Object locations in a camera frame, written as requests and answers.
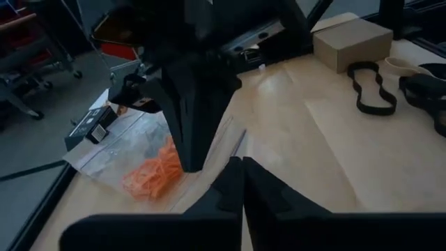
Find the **table edge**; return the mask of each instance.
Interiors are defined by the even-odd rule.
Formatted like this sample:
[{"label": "table edge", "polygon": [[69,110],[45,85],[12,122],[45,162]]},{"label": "table edge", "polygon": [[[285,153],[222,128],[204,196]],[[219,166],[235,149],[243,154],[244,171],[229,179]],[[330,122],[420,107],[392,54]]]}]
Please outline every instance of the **table edge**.
[{"label": "table edge", "polygon": [[62,172],[53,181],[40,203],[15,236],[7,250],[29,250],[57,207],[77,171],[65,164]]}]

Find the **wooden table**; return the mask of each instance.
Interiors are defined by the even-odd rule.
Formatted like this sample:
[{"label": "wooden table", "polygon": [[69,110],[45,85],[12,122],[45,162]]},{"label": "wooden table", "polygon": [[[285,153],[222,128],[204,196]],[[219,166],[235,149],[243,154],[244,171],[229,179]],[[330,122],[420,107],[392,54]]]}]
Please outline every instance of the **wooden table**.
[{"label": "wooden table", "polygon": [[[354,17],[323,20],[317,29]],[[394,41],[391,55],[414,64],[446,63],[406,40]],[[398,98],[394,116],[359,112],[351,80],[313,55],[242,74],[243,88],[227,110],[248,131],[241,154],[334,212],[445,211],[446,139],[434,131],[424,111],[407,104],[396,77],[383,77],[385,88]],[[373,73],[361,71],[357,79],[365,103],[385,105]],[[201,178],[201,188],[175,211],[192,205],[214,178]],[[82,217],[150,213],[143,208],[77,175],[32,250],[57,250],[61,232]],[[244,250],[250,249],[246,234],[244,228]]]}]

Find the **orange string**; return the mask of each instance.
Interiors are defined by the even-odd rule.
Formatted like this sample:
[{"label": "orange string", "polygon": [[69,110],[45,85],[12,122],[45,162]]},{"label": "orange string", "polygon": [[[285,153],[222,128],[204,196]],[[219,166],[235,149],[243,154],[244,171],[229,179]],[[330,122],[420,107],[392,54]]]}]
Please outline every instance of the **orange string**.
[{"label": "orange string", "polygon": [[158,157],[145,160],[123,177],[123,188],[135,199],[158,199],[183,174],[180,158],[171,136],[158,151]]}]

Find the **black rubber band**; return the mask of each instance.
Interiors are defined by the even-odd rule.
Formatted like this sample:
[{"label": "black rubber band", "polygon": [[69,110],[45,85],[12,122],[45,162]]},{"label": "black rubber band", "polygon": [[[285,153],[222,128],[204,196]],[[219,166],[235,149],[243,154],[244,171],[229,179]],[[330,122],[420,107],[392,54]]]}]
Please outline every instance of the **black rubber band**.
[{"label": "black rubber band", "polygon": [[[379,96],[391,104],[390,107],[373,107],[365,105],[361,102],[362,87],[355,79],[355,71],[367,69],[376,73],[375,81],[379,85]],[[389,116],[395,113],[397,110],[397,98],[390,92],[386,91],[383,87],[383,77],[379,74],[379,66],[374,62],[357,62],[348,66],[347,75],[353,80],[353,89],[357,92],[356,107],[365,114],[377,115],[377,116]]]},{"label": "black rubber band", "polygon": [[403,92],[404,97],[409,105],[423,109],[433,118],[433,128],[435,131],[446,137],[446,100],[438,98],[438,93],[432,93],[429,88],[430,81],[436,81],[431,76],[425,78],[414,75],[412,77],[400,77],[399,89]]}]

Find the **cardboard box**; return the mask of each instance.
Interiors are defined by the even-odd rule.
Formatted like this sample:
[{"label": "cardboard box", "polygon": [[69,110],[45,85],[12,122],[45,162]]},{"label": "cardboard box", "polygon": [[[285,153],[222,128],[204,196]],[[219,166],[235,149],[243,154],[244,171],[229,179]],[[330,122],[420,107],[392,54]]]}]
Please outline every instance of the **cardboard box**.
[{"label": "cardboard box", "polygon": [[314,54],[336,73],[358,61],[379,61],[389,56],[393,32],[356,19],[313,35]]}]

